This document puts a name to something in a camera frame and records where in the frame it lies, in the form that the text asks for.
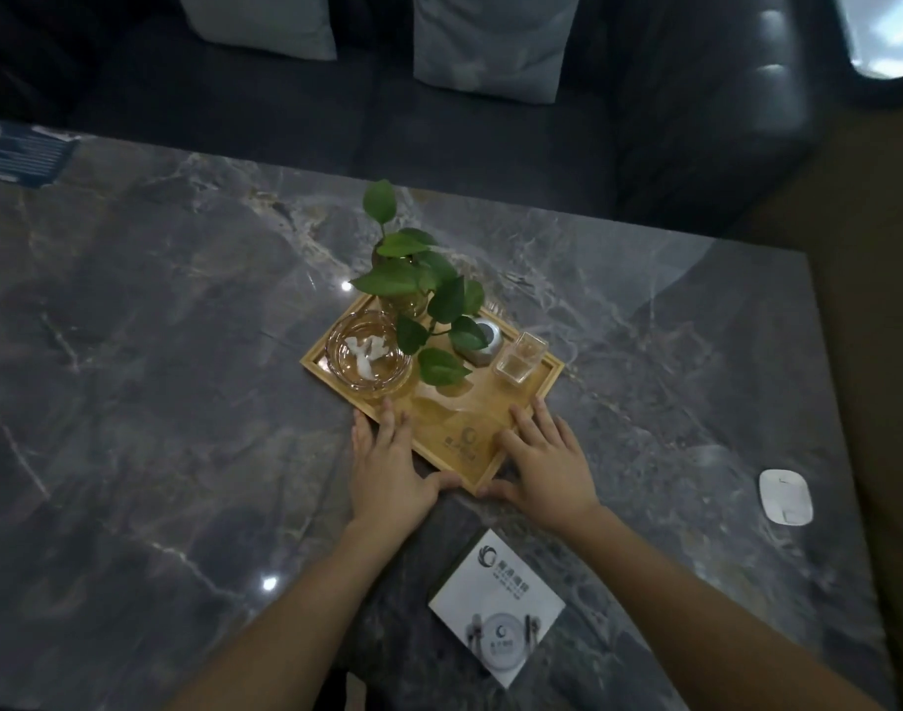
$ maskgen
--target white oval device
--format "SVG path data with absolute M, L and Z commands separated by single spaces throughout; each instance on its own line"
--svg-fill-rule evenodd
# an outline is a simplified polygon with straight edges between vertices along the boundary
M 767 518 L 777 524 L 803 526 L 813 521 L 813 501 L 807 480 L 789 469 L 761 472 L 760 503 Z

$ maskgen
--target sofa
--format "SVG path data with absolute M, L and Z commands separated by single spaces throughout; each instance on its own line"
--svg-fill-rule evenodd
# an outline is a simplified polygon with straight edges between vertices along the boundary
M 411 0 L 328 1 L 335 62 L 0 0 L 0 118 L 711 235 L 816 143 L 789 0 L 580 0 L 553 105 L 421 84 Z

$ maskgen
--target finger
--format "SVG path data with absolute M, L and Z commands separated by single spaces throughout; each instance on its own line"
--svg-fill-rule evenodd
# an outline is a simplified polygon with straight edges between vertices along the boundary
M 366 415 L 356 409 L 353 412 L 353 429 L 355 430 L 355 453 L 364 457 L 373 448 L 373 430 L 369 426 Z
M 526 411 L 516 404 L 512 404 L 511 416 L 514 417 L 516 427 L 520 430 L 520 436 L 523 438 L 523 441 L 526 441 L 530 446 L 546 445 L 547 440 L 543 438 L 540 429 L 534 424 L 534 420 L 530 418 Z
M 388 397 L 382 402 L 382 418 L 379 421 L 379 435 L 375 437 L 375 446 L 384 448 L 392 443 L 395 433 L 395 411 L 392 399 Z
M 398 430 L 395 430 L 393 446 L 411 449 L 412 432 L 414 432 L 414 428 L 411 422 L 411 414 L 408 411 L 403 411 L 402 423 L 398 426 Z
M 560 432 L 556 430 L 553 418 L 550 416 L 550 409 L 539 396 L 534 397 L 534 415 L 537 417 L 537 426 L 543 438 L 550 441 L 554 446 L 564 446 L 563 439 L 560 438 Z
M 517 508 L 520 507 L 520 490 L 515 483 L 503 478 L 494 478 L 490 483 L 478 489 L 478 497 L 498 499 L 502 502 L 510 502 Z
M 447 489 L 457 489 L 461 486 L 461 477 L 453 471 L 433 471 L 425 477 L 425 482 L 430 484 L 436 492 Z
M 573 451 L 576 454 L 583 453 L 583 448 L 579 445 L 579 441 L 576 441 L 576 434 L 570 429 L 570 425 L 563 421 L 562 417 L 556 418 L 556 429 L 560 432 L 563 443 L 570 451 Z
M 530 449 L 529 446 L 514 433 L 514 430 L 501 430 L 494 435 L 494 438 L 497 440 L 498 446 L 506 451 L 507 456 L 515 462 L 522 459 L 524 454 Z

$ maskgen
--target gray pillow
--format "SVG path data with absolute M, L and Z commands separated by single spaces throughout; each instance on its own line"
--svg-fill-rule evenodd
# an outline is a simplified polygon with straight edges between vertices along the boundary
M 326 0 L 181 0 L 209 42 L 303 59 L 336 59 Z
M 415 78 L 550 104 L 578 2 L 415 0 Z

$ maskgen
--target gray marble tabletop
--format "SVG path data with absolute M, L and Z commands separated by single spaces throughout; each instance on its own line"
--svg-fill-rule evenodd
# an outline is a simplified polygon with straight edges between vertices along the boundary
M 299 359 L 369 260 L 364 186 L 98 138 L 55 185 L 0 183 L 0 705 L 154 708 L 331 548 L 350 408 Z M 894 707 L 806 259 L 418 190 L 399 206 L 567 362 L 551 405 L 600 499 Z M 769 467 L 806 477 L 812 524 L 766 520 Z M 481 526 L 567 602 L 506 693 L 426 607 Z M 464 493 L 341 662 L 401 709 L 682 707 L 565 547 Z

